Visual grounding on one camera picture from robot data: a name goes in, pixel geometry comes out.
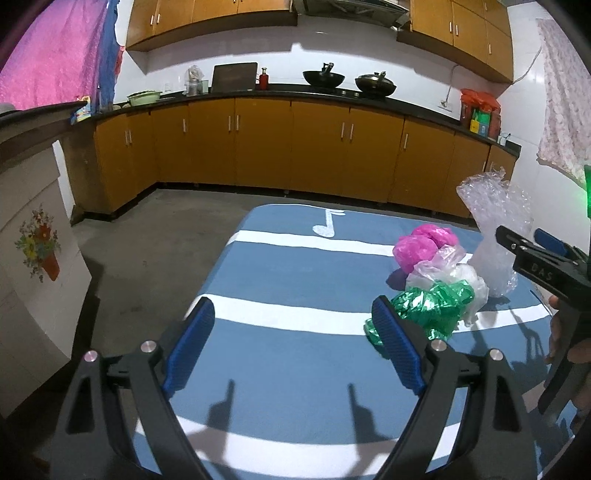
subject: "blue gripper pad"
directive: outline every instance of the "blue gripper pad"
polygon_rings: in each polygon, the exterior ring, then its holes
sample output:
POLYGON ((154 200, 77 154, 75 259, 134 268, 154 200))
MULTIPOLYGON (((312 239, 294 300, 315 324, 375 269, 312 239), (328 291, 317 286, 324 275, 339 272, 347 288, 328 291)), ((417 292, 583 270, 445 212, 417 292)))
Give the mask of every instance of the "blue gripper pad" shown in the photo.
POLYGON ((216 319, 213 303, 202 297, 185 319, 188 322, 166 362, 166 378, 162 390, 167 398, 182 390, 189 380, 216 319))
POLYGON ((389 305, 381 298, 374 300, 371 316, 400 381, 415 395, 420 395, 427 386, 421 373, 421 356, 390 311, 389 305))
POLYGON ((556 255, 561 255, 562 257, 566 257, 568 251, 564 246, 564 242, 562 240, 558 240, 555 236, 550 235, 545 230, 538 228, 534 233, 534 240, 535 243, 544 247, 546 250, 550 250, 552 253, 556 255))

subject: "human hand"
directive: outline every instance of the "human hand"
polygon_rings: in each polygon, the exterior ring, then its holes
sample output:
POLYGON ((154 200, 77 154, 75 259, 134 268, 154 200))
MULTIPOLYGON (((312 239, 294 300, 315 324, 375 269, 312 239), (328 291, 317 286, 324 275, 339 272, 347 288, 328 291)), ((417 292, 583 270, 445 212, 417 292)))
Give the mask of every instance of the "human hand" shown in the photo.
MULTIPOLYGON (((560 335, 562 333, 558 297, 552 295, 549 301, 550 306, 557 309, 558 312, 552 317, 552 321, 550 322, 551 335, 548 340, 549 353, 546 357, 546 363, 548 364, 552 363, 554 360, 556 350, 558 350, 560 345, 560 335)), ((574 364, 586 364, 591 362, 591 338, 587 338, 572 347, 567 353, 567 359, 574 364)), ((579 410, 589 410, 591 408, 591 373, 585 379, 581 389, 571 400, 573 405, 579 410)))

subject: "pink curtain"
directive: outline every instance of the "pink curtain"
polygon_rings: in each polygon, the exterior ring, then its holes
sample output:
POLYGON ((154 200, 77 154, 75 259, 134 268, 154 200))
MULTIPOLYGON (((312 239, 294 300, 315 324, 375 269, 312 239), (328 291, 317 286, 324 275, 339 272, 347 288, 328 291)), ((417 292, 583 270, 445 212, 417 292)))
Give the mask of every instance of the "pink curtain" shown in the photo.
POLYGON ((54 0, 0 72, 0 102, 18 109, 94 97, 108 0, 54 0))
POLYGON ((538 156, 584 184, 583 166, 591 163, 591 75, 554 20, 537 22, 547 102, 538 156))

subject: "silver screw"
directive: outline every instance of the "silver screw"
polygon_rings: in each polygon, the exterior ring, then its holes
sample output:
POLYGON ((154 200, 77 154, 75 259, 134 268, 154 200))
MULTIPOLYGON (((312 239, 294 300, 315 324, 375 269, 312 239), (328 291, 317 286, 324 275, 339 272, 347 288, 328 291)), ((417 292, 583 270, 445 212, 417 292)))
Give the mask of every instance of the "silver screw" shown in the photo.
POLYGON ((156 350, 156 342, 153 340, 146 340, 139 348, 143 351, 143 353, 152 353, 154 350, 156 350))
POLYGON ((431 348, 436 352, 443 352, 447 348, 447 343, 437 338, 431 342, 431 348))
POLYGON ((503 352, 501 352, 499 349, 493 348, 490 352, 489 355, 491 356, 491 358, 495 361, 500 361, 503 360, 503 358, 505 357, 503 355, 503 352))
POLYGON ((85 362, 94 362, 99 357, 99 354, 96 350, 89 350, 84 354, 84 361, 85 362))

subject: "range hood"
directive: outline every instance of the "range hood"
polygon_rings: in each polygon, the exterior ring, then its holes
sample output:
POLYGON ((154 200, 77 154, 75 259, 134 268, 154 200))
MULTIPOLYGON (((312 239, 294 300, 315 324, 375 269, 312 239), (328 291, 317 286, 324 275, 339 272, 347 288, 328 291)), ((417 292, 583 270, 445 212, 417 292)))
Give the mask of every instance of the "range hood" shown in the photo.
POLYGON ((345 18, 402 27, 410 19, 410 0, 293 0, 296 11, 314 17, 345 18))

